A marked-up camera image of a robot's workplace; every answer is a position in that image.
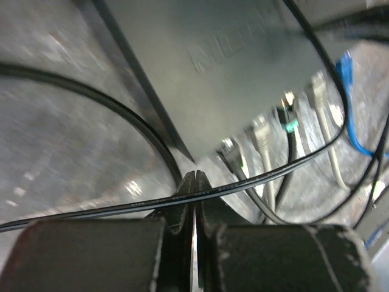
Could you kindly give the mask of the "black network switch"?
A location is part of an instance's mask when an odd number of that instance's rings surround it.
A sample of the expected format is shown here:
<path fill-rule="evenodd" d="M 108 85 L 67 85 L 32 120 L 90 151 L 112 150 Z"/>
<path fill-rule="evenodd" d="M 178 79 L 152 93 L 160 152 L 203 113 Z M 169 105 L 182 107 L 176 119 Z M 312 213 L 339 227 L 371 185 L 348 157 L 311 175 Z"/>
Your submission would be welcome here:
<path fill-rule="evenodd" d="M 128 64 L 193 161 L 322 67 L 282 1 L 98 1 Z"/>

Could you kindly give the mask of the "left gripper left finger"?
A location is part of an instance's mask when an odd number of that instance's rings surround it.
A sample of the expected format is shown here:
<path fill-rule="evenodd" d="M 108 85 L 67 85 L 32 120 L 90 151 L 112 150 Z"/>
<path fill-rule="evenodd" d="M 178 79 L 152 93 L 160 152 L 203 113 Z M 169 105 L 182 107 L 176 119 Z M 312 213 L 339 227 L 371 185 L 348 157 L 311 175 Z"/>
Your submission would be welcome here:
<path fill-rule="evenodd" d="M 40 220 L 17 238 L 2 291 L 190 291 L 193 206 L 142 219 Z"/>

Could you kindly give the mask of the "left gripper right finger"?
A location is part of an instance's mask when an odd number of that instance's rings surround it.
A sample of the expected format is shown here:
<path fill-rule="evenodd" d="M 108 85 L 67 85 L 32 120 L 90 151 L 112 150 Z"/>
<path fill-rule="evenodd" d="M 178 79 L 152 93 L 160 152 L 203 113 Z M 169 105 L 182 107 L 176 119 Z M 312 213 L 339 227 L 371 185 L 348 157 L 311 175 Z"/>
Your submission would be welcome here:
<path fill-rule="evenodd" d="M 204 291 L 373 291 L 359 236 L 341 225 L 251 224 L 220 198 L 196 203 Z"/>

